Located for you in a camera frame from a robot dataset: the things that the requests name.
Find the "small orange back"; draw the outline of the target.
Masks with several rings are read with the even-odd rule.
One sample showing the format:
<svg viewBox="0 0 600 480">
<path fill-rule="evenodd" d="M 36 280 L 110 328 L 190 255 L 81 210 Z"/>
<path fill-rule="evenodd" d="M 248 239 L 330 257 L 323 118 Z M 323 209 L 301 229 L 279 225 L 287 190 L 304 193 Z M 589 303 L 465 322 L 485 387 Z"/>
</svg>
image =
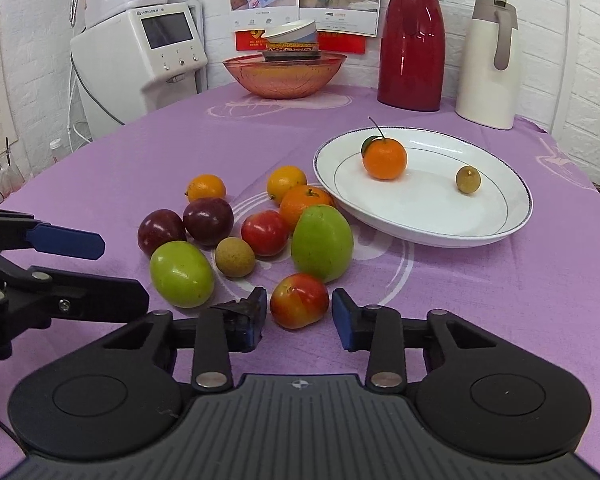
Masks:
<svg viewBox="0 0 600 480">
<path fill-rule="evenodd" d="M 283 166 L 275 169 L 268 177 L 266 192 L 279 206 L 289 190 L 298 185 L 306 185 L 306 175 L 296 166 Z"/>
</svg>

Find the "dark red plum front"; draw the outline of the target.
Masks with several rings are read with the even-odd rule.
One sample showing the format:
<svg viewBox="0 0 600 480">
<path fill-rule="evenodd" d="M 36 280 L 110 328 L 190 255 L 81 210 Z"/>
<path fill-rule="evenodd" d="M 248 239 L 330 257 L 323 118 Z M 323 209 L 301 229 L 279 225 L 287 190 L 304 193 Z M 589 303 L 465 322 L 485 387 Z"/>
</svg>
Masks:
<svg viewBox="0 0 600 480">
<path fill-rule="evenodd" d="M 148 258 L 157 248 L 174 240 L 186 240 L 186 231 L 182 218 L 170 209 L 151 212 L 137 229 L 137 245 Z"/>
</svg>

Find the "white thermos jug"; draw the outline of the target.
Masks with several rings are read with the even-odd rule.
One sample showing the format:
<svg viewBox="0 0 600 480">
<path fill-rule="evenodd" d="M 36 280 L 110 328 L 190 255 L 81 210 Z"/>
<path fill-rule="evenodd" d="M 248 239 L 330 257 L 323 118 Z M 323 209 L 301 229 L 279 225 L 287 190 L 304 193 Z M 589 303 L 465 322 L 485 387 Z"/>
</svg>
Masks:
<svg viewBox="0 0 600 480">
<path fill-rule="evenodd" d="M 476 0 L 465 36 L 455 111 L 490 128 L 513 128 L 521 85 L 517 11 L 507 0 Z"/>
</svg>

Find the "round green apple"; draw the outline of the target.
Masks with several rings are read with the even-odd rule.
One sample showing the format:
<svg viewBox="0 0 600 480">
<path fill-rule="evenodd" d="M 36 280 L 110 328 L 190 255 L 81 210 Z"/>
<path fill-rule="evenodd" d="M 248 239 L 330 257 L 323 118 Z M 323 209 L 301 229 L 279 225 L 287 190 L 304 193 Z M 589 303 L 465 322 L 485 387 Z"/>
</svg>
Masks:
<svg viewBox="0 0 600 480">
<path fill-rule="evenodd" d="M 206 256 L 186 240 L 174 240 L 151 255 L 149 271 L 158 294 L 172 306 L 201 307 L 214 291 L 214 274 Z"/>
</svg>

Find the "red yellow small apple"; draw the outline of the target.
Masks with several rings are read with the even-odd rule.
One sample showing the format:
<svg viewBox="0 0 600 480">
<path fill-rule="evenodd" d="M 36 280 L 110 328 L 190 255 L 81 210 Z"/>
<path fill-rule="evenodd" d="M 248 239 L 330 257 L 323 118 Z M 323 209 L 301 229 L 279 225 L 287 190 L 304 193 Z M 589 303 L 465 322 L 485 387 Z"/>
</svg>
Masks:
<svg viewBox="0 0 600 480">
<path fill-rule="evenodd" d="M 270 311 L 285 330 L 301 330 L 321 321 L 328 311 L 329 296 L 324 283 L 306 273 L 287 276 L 274 289 Z"/>
</svg>

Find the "white bowl on stack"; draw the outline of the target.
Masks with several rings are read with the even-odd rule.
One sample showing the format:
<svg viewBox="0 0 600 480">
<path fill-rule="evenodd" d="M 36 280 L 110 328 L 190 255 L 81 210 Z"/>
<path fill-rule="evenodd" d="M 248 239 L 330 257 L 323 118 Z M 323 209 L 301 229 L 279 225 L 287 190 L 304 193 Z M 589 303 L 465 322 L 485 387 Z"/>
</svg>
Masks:
<svg viewBox="0 0 600 480">
<path fill-rule="evenodd" d="M 262 37 L 270 44 L 316 44 L 314 20 L 298 20 L 268 28 Z"/>
</svg>

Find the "white porcelain plate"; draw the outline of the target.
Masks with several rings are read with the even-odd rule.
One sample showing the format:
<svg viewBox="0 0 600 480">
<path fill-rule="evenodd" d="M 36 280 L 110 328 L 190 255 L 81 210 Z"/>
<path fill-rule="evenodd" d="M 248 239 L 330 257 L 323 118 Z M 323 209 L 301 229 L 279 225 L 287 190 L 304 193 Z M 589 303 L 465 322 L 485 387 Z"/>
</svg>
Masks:
<svg viewBox="0 0 600 480">
<path fill-rule="evenodd" d="M 392 181 L 372 178 L 361 146 L 376 128 L 326 141 L 313 157 L 317 181 L 355 219 L 400 240 L 437 248 L 490 245 L 521 230 L 533 211 L 524 179 L 506 162 L 474 144 L 426 129 L 386 127 L 407 151 L 407 167 Z M 481 186 L 471 195 L 455 183 L 473 166 Z"/>
</svg>

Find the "longan fruit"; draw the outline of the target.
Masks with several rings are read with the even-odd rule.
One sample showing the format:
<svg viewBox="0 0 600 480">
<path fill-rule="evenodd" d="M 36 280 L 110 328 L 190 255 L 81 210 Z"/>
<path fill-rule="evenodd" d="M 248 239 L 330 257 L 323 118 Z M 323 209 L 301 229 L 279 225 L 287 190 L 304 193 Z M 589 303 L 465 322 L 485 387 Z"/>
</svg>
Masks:
<svg viewBox="0 0 600 480">
<path fill-rule="evenodd" d="M 244 278 L 256 266 L 256 255 L 239 237 L 227 237 L 215 248 L 215 265 L 228 278 Z"/>
<path fill-rule="evenodd" d="M 481 186 L 481 174 L 473 166 L 460 167 L 455 176 L 455 183 L 461 193 L 474 194 Z"/>
</svg>

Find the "white water dispenser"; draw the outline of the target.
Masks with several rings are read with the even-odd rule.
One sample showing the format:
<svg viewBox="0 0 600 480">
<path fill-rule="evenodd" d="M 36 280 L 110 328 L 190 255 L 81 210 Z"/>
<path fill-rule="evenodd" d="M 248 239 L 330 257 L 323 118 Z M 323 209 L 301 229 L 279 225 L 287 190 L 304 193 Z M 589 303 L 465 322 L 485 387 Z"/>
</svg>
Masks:
<svg viewBox="0 0 600 480">
<path fill-rule="evenodd" d="M 200 6 L 126 10 L 70 42 L 70 61 L 93 139 L 208 89 Z"/>
</svg>

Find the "pear-shaped green fruit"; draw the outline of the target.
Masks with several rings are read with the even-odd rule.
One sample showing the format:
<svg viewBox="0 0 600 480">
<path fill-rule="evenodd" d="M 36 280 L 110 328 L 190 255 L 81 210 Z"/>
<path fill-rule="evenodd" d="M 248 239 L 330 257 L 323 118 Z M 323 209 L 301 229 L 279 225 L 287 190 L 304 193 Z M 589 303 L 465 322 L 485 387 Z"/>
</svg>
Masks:
<svg viewBox="0 0 600 480">
<path fill-rule="evenodd" d="M 299 272 L 335 281 L 347 271 L 352 252 L 350 224 L 335 207 L 314 205 L 302 212 L 291 237 L 291 259 Z"/>
</svg>

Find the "red thermos jug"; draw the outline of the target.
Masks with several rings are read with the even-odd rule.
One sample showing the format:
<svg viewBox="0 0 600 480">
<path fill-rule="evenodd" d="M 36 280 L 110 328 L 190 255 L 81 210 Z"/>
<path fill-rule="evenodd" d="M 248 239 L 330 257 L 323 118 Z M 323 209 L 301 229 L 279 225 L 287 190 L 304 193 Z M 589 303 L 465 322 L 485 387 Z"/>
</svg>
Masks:
<svg viewBox="0 0 600 480">
<path fill-rule="evenodd" d="M 444 61 L 439 0 L 390 0 L 380 43 L 378 101 L 434 112 L 441 102 Z"/>
</svg>

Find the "dark red plum back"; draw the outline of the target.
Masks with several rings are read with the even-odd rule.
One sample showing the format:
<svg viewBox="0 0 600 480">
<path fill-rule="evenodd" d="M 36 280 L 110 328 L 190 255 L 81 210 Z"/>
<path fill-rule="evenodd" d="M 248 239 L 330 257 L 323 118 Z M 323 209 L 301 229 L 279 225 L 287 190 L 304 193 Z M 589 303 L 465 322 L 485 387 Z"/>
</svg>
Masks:
<svg viewBox="0 0 600 480">
<path fill-rule="evenodd" d="M 234 212 L 222 198 L 198 198 L 186 206 L 183 223 L 195 242 L 204 247 L 215 247 L 232 232 Z"/>
</svg>

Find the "orange with green leaf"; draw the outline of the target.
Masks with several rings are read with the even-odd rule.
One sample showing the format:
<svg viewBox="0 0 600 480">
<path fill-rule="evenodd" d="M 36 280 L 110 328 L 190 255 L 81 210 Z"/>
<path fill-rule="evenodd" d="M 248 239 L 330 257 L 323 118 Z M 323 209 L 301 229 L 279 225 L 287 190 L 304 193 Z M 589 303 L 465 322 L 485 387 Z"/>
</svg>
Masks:
<svg viewBox="0 0 600 480">
<path fill-rule="evenodd" d="M 406 170 L 407 151 L 399 141 L 386 136 L 373 118 L 368 119 L 376 128 L 376 132 L 366 138 L 361 146 L 363 166 L 376 180 L 396 180 Z"/>
</svg>

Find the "dark red plum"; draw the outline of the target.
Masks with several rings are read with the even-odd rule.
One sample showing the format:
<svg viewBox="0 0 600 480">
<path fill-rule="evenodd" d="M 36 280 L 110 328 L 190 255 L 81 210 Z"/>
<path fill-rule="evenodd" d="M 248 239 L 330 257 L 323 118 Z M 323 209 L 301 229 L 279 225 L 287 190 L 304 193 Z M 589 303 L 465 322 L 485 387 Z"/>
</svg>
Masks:
<svg viewBox="0 0 600 480">
<path fill-rule="evenodd" d="M 151 212 L 137 229 L 137 245 L 148 258 L 157 248 L 174 240 L 186 240 L 186 231 L 182 218 L 170 209 Z"/>
<path fill-rule="evenodd" d="M 195 242 L 204 247 L 215 247 L 232 232 L 234 212 L 222 198 L 198 198 L 186 206 L 183 223 Z"/>
</svg>

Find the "small orange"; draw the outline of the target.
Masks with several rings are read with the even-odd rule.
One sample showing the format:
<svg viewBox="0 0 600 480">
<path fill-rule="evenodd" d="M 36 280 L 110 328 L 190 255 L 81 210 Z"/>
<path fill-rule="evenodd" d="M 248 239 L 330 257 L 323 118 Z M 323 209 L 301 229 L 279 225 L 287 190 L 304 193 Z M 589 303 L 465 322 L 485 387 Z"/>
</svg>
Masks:
<svg viewBox="0 0 600 480">
<path fill-rule="evenodd" d="M 189 182 L 185 196 L 189 203 L 200 198 L 225 198 L 226 187 L 220 177 L 214 174 L 200 174 Z"/>
<path fill-rule="evenodd" d="M 266 192 L 279 206 L 289 190 L 298 185 L 306 185 L 306 175 L 296 166 L 283 166 L 275 169 L 268 177 Z"/>
</svg>

